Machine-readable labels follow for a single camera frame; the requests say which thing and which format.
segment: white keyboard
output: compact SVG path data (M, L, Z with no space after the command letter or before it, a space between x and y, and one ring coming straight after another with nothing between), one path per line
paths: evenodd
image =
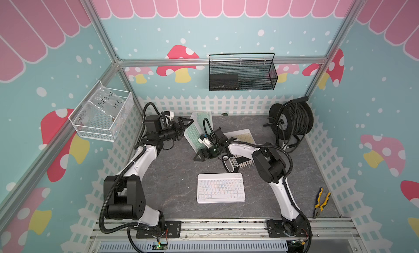
M244 202L241 173L199 174L196 201L203 203Z

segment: black cable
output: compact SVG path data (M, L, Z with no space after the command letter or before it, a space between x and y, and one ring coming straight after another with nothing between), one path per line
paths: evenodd
M132 227L128 227L128 229L127 229L129 243L132 245L134 250L137 251L138 253L145 253L144 251L141 251L139 248L137 248L137 246L134 244L134 242L132 240L132 237L131 237L131 234L129 233L130 229L132 229Z
M119 181L121 181L122 177L125 175L125 173L134 165L134 163L136 161L138 161L138 159L145 153L145 150L147 149L146 146L144 146L143 150L138 154L138 156L136 156L123 170L122 172L118 175L118 177L115 179L115 181L112 184L111 189L109 190L108 194L106 195L106 198L103 200L103 205L102 205L102 209L101 209L101 213L99 214L99 229L101 230L102 233L104 234L110 234L113 233L115 231L121 230L123 228L126 227L131 227L131 226L137 226L138 222L132 222L132 223L126 223L126 224L122 224L119 227L115 227L112 229L107 229L105 227L105 211L107 209L108 206L108 202L111 199L112 194L115 192L115 188L118 185Z
M282 178L282 183L284 184L284 188L285 188L285 191L287 193L287 196L288 196L288 198L290 200L291 205L294 207L294 209L301 215L301 217L307 223L307 227L308 227L308 242L307 242L307 247L306 247L306 249L303 252L303 253L306 253L308 251L308 249L310 248L310 245L311 245L311 237L313 236L313 233L311 232L310 221L307 219L306 215L301 211L301 209L299 209L296 206L296 204L294 203L294 200L292 199L292 196L291 196L291 192L290 192L290 190L288 188L288 184L286 183L286 179L291 174L291 171L292 171L292 168L293 168L293 163L292 163L291 156L286 151L284 151L283 149L281 149L280 147L277 147L277 146L274 146L274 145L255 145L255 144L251 144L251 143L244 142L244 141L233 141L233 142L229 142L229 143L227 143L227 144L225 144L223 146L222 152L230 144L245 144L245 145L248 145L248 146L251 146L251 147L261 147L261 148L269 148L269 147L271 147L271 148L274 148L276 150L279 150L280 152L282 152L287 157L290 166L288 168L288 171L285 173L284 177Z

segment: yellow-handled pliers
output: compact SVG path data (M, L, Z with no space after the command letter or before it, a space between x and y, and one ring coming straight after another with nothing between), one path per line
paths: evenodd
M324 200L323 204L320 204L320 197L323 193L323 188L320 188L318 195L317 195L317 205L314 206L314 218L317 218L320 212L323 211L323 208L327 205L327 201L329 201L330 192L327 193L326 199Z

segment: black cable reel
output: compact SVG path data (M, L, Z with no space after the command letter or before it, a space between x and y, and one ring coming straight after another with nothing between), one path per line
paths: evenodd
M264 127L271 127L275 134L276 146L281 148L294 148L301 143L305 134L310 132L314 123L313 112L307 104L308 97L292 99L283 105L276 103L271 106L268 114L269 123ZM297 142L290 144L294 137Z

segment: gray tabletop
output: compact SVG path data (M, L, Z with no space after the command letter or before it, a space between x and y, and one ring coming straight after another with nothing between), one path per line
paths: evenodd
M272 130L262 126L267 123L266 116L213 116L212 120L214 128L221 127L223 132L249 129L256 144L275 142ZM185 138L175 142L171 150L160 152L142 181L147 205L161 210L166 219L281 216L274 192L269 184L259 177L255 167L239 170L243 174L245 202L198 204L198 174L225 173L225 170L217 158L195 162L194 156L195 151ZM294 168L288 177L291 193L297 206L306 216L313 217L318 190L323 187L328 192L327 186L305 140L291 153L291 157L294 162ZM320 217L339 217L332 197Z

